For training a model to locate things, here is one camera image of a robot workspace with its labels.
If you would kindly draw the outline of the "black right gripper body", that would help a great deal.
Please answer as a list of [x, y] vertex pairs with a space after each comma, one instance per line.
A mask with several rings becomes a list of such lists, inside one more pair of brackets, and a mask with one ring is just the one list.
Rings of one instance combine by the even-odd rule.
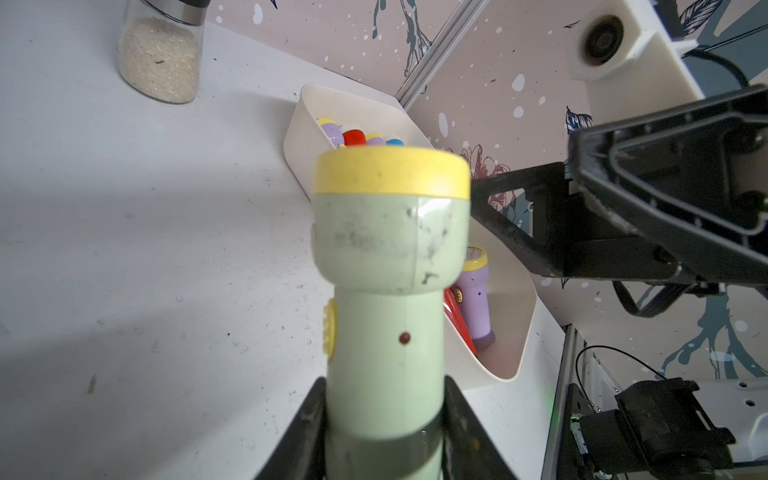
[[687, 280], [681, 263], [637, 233], [595, 212], [594, 199], [565, 178], [559, 162], [541, 167], [539, 274], [555, 278], [671, 282]]

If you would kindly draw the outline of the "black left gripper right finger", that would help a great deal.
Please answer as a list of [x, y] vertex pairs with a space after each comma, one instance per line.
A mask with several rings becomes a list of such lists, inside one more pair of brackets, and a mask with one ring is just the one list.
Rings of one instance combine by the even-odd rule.
[[442, 478], [516, 480], [457, 383], [446, 376], [444, 385]]

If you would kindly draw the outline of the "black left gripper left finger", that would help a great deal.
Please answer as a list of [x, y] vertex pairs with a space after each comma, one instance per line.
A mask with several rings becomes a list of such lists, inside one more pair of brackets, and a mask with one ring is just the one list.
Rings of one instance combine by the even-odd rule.
[[256, 480], [325, 479], [326, 379], [309, 389]]

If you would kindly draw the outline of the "purple flashlight horizontal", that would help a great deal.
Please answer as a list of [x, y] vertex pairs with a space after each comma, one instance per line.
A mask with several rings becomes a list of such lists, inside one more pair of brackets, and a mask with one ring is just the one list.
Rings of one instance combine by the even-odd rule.
[[476, 352], [487, 349], [495, 341], [487, 294], [488, 279], [487, 252], [469, 246], [462, 272], [452, 290]]

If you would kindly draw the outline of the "green flashlight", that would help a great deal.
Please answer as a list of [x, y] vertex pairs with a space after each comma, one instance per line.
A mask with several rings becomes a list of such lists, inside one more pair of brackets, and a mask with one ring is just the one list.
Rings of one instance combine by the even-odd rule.
[[312, 252], [325, 311], [330, 479], [436, 479], [444, 292], [468, 246], [470, 172], [450, 153], [366, 146], [320, 155]]

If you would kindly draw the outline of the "purple flashlight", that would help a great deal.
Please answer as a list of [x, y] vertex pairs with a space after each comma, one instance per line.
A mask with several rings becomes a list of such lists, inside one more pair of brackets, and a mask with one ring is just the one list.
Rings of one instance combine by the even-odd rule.
[[366, 144], [368, 146], [382, 146], [386, 144], [386, 140], [381, 134], [371, 133], [366, 136]]
[[317, 119], [318, 125], [325, 133], [334, 148], [345, 144], [345, 139], [340, 126], [331, 118], [321, 117]]

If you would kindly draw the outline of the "red flashlight white cap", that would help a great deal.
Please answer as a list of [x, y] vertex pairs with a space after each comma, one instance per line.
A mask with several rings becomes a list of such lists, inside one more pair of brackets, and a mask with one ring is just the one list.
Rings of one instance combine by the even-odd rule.
[[350, 128], [342, 132], [343, 144], [349, 148], [367, 144], [366, 134], [359, 128]]

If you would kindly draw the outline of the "dark red flashlight horizontal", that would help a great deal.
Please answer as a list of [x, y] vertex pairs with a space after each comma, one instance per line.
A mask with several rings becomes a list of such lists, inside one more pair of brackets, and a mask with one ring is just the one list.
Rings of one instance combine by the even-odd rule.
[[459, 334], [464, 344], [468, 347], [473, 355], [477, 355], [474, 343], [471, 339], [469, 330], [464, 322], [461, 314], [459, 304], [456, 301], [456, 297], [452, 288], [444, 290], [444, 313], [448, 320], [452, 324], [453, 328]]

